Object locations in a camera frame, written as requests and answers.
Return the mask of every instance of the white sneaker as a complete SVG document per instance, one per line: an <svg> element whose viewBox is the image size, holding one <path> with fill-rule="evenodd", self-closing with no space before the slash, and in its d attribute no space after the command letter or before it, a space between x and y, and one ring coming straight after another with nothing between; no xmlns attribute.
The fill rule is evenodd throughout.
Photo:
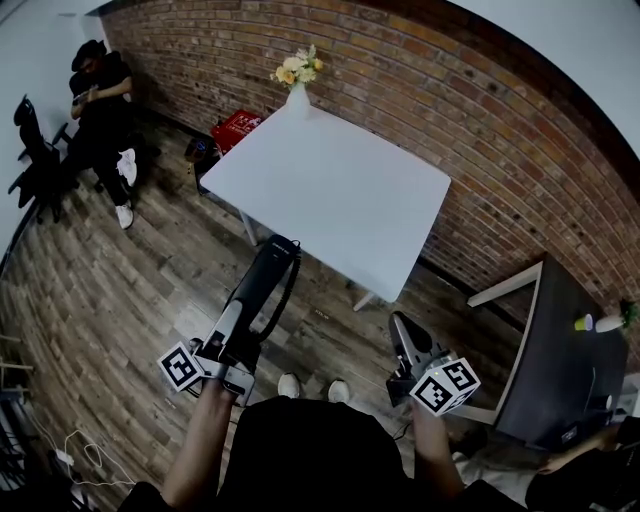
<svg viewBox="0 0 640 512"><path fill-rule="evenodd" d="M300 396L300 382L293 373L285 373L278 381L278 395L298 398Z"/></svg>
<svg viewBox="0 0 640 512"><path fill-rule="evenodd" d="M351 398L351 394L349 392L349 386L343 380L334 380L331 386L329 387L329 402L337 404L343 403L346 404Z"/></svg>
<svg viewBox="0 0 640 512"><path fill-rule="evenodd" d="M138 177L138 166L136 165L136 152L133 148L126 149L122 153L122 156L116 166L120 176L124 176L130 187L136 182Z"/></svg>
<svg viewBox="0 0 640 512"><path fill-rule="evenodd" d="M127 229L133 224L133 211L126 204L116 206L116 215L118 216L122 229Z"/></svg>

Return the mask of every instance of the black chair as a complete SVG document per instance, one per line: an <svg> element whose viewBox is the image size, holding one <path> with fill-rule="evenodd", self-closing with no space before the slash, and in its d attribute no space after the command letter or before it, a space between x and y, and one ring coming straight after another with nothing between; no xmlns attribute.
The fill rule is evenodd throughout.
<svg viewBox="0 0 640 512"><path fill-rule="evenodd" d="M60 195L67 184L77 187L75 180L68 180L62 176L60 170L60 152L54 147L60 139L69 142L71 138L66 133L67 123L62 125L55 137L48 143L42 133L36 117L33 104L25 95L13 115L13 122L20 127L20 138L25 145L24 151L18 156L18 160L29 156L31 165L9 187L11 194L17 187L20 188L18 206L23 208L35 197L38 203L36 219L42 223L42 212L47 206L51 207L53 221L60 220Z"/></svg>

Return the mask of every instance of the black pants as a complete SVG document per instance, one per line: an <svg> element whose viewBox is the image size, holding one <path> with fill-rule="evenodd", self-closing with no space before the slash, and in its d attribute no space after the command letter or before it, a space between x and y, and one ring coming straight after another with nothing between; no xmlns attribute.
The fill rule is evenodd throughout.
<svg viewBox="0 0 640 512"><path fill-rule="evenodd" d="M122 206L128 200L116 167L120 159L118 151L126 149L123 131L122 126L118 128L114 123L81 126L69 144L69 155L62 162L66 176L92 167L116 206Z"/></svg>
<svg viewBox="0 0 640 512"><path fill-rule="evenodd" d="M606 454L591 450L550 475L536 475L527 490L529 510L586 511L599 501L606 475Z"/></svg>

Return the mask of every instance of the black cap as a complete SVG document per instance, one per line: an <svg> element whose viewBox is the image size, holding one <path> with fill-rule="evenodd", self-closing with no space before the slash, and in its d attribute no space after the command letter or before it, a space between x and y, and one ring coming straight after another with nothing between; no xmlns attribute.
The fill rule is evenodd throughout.
<svg viewBox="0 0 640 512"><path fill-rule="evenodd" d="M71 63L71 71L80 71L80 67L85 59L96 59L106 55L106 53L107 48L103 41L98 42L95 39L87 41L80 47L78 53L76 53L76 56Z"/></svg>

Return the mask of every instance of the person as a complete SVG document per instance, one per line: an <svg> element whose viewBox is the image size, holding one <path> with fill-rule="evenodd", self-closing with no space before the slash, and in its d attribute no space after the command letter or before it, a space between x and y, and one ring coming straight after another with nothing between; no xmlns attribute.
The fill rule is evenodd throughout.
<svg viewBox="0 0 640 512"><path fill-rule="evenodd" d="M95 40L80 47L71 69L71 117L79 119L80 127L69 144L63 172L93 167L111 196L120 226L127 229L133 211L120 176L133 186L137 174L135 151L126 147L132 119L123 96L133 90L131 70L118 52L107 54L104 43Z"/></svg>
<svg viewBox="0 0 640 512"><path fill-rule="evenodd" d="M551 457L527 490L531 510L640 510L640 418L628 416Z"/></svg>
<svg viewBox="0 0 640 512"><path fill-rule="evenodd" d="M182 448L159 491L139 482L120 506L133 510L228 510L251 505L317 508L343 503L420 503L424 510L523 510L484 482L465 489L440 418L413 403L415 478L402 467L394 439L372 417L346 405L348 386L336 381L329 401L300 399L292 374L279 395L245 409L218 478L235 395L205 380Z"/></svg>

